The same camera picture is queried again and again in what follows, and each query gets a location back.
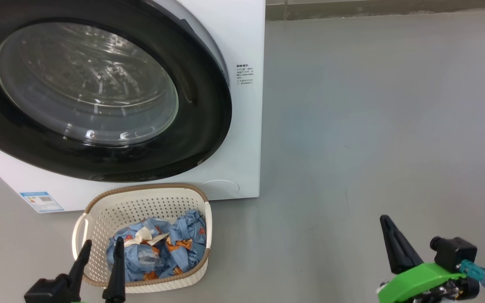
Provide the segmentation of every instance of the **washing machine door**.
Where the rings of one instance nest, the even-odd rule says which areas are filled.
[[[96,181],[196,167],[227,135],[231,98],[192,23],[152,1],[0,0],[0,150]]]

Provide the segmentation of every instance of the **brown basket rim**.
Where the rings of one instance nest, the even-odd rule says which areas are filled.
[[[121,194],[123,192],[130,192],[130,191],[137,191],[137,190],[144,190],[144,189],[158,189],[158,188],[185,188],[185,189],[194,190],[195,192],[200,194],[200,196],[202,196],[204,202],[206,203],[208,202],[208,199],[205,193],[200,188],[198,188],[197,186],[193,186],[192,184],[187,184],[187,183],[146,184],[146,185],[138,185],[138,186],[127,186],[127,187],[117,188],[117,189],[103,192],[102,194],[99,194],[98,196],[96,196],[96,198],[94,198],[93,201],[91,201],[89,205],[87,205],[85,209],[85,213],[89,213],[89,211],[91,211],[91,209],[96,205],[96,203],[98,203],[98,201],[102,200],[107,196],[111,196],[112,194]],[[208,260],[209,253],[210,253],[210,249],[209,248],[205,249],[205,253],[203,255],[202,260],[198,263],[198,265],[196,265],[196,267],[192,268],[188,272],[185,272],[183,274],[178,274],[177,276],[168,276],[167,278],[162,278],[162,279],[126,282],[125,287],[148,286],[148,285],[173,282],[173,281],[188,278],[193,274],[195,274],[196,272],[198,272],[198,270],[200,270],[203,267],[203,265]],[[108,287],[107,282],[98,282],[96,280],[93,280],[89,278],[85,273],[83,274],[83,280],[87,282],[87,284],[91,284],[93,286]]]

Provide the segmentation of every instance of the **black connector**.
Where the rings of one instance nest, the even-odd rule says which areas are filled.
[[[458,265],[463,260],[474,263],[477,257],[477,247],[460,237],[454,239],[435,237],[429,247],[437,251],[435,263],[449,272],[460,272]]]
[[[26,303],[69,303],[80,302],[83,269],[89,262],[91,240],[87,240],[69,274],[60,274],[55,280],[39,279],[25,293]]]

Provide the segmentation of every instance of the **wall baseboard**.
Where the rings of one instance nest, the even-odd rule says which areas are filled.
[[[365,0],[267,5],[268,21],[325,19],[485,9],[485,0]]]

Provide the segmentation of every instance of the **clothes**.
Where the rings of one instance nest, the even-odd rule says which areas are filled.
[[[168,250],[183,272],[196,267],[205,253],[205,222],[196,210],[189,210],[170,227]]]
[[[205,222],[196,210],[187,211],[173,224],[148,218],[110,238],[106,248],[110,270],[118,237],[125,240],[127,282],[166,278],[191,270],[203,258],[207,241]]]

